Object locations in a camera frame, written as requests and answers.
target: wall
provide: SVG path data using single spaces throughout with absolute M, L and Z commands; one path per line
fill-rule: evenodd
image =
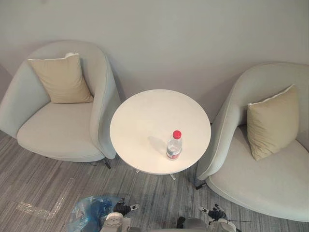
M 12 79 L 12 75 L 6 71 L 6 69 L 0 65 L 0 102 L 8 88 Z
M 46 43 L 90 41 L 125 97 L 174 89 L 211 120 L 247 68 L 309 63 L 308 0 L 10 0 L 0 1 L 0 30 L 0 63 L 11 74 Z

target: chair armrest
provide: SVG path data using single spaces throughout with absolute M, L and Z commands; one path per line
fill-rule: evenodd
M 110 137 L 112 116 L 120 105 L 114 76 L 110 64 L 105 57 L 95 90 L 93 108 L 90 119 L 90 137 L 94 145 L 109 159 L 115 158 L 116 151 Z
M 205 180 L 221 168 L 227 156 L 235 129 L 240 124 L 242 109 L 232 102 L 232 95 L 233 90 L 211 126 L 209 146 L 197 165 L 197 178 L 199 180 Z
M 19 128 L 49 101 L 43 85 L 25 60 L 0 104 L 0 130 L 16 138 Z

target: floor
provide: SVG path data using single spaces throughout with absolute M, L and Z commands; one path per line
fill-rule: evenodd
M 143 231 L 175 228 L 179 216 L 208 218 L 198 205 L 225 209 L 243 232 L 308 232 L 309 223 L 265 216 L 240 207 L 204 187 L 195 190 L 196 165 L 175 174 L 136 173 L 119 157 L 112 169 L 102 162 L 73 163 L 45 158 L 20 147 L 0 131 L 0 232 L 62 232 L 74 205 L 88 196 L 125 197 L 140 209 L 127 217 Z

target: chair leg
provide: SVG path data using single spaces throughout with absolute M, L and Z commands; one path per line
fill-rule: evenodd
M 112 167 L 111 167 L 111 164 L 110 164 L 110 162 L 109 162 L 109 160 L 108 160 L 108 158 L 104 158 L 103 159 L 103 162 L 105 163 L 105 165 L 106 165 L 106 167 L 108 168 L 108 169 L 111 169 Z
M 206 182 L 205 182 L 204 184 L 201 184 L 201 185 L 195 187 L 195 189 L 196 189 L 196 190 L 199 190 L 199 189 L 201 189 L 201 188 L 204 187 L 204 186 L 207 186 Z

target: bottle label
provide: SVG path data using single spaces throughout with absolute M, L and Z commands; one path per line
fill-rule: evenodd
M 178 156 L 180 155 L 180 153 L 181 153 L 181 151 L 182 150 L 180 150 L 180 151 L 171 151 L 171 150 L 169 150 L 169 149 L 166 149 L 166 155 L 170 158 L 170 159 L 176 159 L 176 158 L 178 158 Z

